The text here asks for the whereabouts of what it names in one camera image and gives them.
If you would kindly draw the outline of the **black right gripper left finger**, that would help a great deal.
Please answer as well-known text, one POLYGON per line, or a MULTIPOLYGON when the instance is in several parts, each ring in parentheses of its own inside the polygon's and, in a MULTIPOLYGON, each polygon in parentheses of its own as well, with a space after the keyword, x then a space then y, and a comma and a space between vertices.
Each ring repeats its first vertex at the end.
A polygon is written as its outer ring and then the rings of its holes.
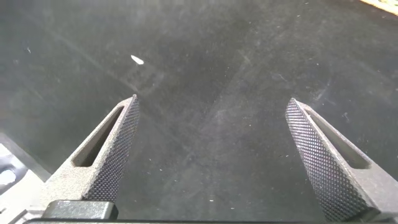
POLYGON ((114 202, 139 124, 137 95, 120 101, 44 182, 27 213, 58 201, 114 202))

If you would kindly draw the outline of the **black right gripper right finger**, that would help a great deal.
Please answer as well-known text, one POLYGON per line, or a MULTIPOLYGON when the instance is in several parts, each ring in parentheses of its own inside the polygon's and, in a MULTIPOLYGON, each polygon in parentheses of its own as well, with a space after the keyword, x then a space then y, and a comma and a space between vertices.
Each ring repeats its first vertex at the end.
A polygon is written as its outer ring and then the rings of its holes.
POLYGON ((285 119, 329 222, 397 221, 397 181, 309 105, 291 98, 285 119))

